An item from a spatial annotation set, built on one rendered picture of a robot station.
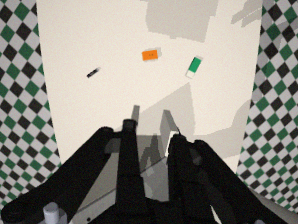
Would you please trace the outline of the orange nine-volt battery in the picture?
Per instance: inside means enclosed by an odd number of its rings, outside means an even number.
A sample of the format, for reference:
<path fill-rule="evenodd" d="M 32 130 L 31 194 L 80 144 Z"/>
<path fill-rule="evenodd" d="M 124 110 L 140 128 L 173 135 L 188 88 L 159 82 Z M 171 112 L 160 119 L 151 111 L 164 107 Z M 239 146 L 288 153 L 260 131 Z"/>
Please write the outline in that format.
<path fill-rule="evenodd" d="M 157 59 L 158 56 L 157 56 L 157 50 L 152 50 L 152 51 L 145 51 L 145 52 L 142 52 L 142 59 L 143 60 L 150 60 L 150 59 Z"/>

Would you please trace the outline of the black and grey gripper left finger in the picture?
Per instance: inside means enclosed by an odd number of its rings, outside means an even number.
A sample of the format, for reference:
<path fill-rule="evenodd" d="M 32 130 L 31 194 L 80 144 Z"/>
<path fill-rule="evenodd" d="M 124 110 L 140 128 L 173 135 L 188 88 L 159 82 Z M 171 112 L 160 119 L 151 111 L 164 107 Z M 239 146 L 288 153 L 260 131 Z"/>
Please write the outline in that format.
<path fill-rule="evenodd" d="M 6 204 L 0 214 L 3 224 L 69 224 L 111 153 L 119 153 L 116 224 L 151 224 L 140 175 L 139 112 L 134 105 L 122 132 L 100 127 L 43 184 Z"/>

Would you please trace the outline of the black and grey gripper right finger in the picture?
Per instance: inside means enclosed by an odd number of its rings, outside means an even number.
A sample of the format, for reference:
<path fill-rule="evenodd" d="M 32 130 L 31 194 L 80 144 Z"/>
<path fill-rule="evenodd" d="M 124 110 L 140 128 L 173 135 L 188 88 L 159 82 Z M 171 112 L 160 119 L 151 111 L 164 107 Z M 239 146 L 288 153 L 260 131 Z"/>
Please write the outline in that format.
<path fill-rule="evenodd" d="M 288 224 L 205 141 L 187 142 L 178 130 L 170 110 L 163 110 L 160 133 L 168 156 L 169 200 L 181 200 L 184 224 L 219 224 L 212 208 L 222 224 Z"/>

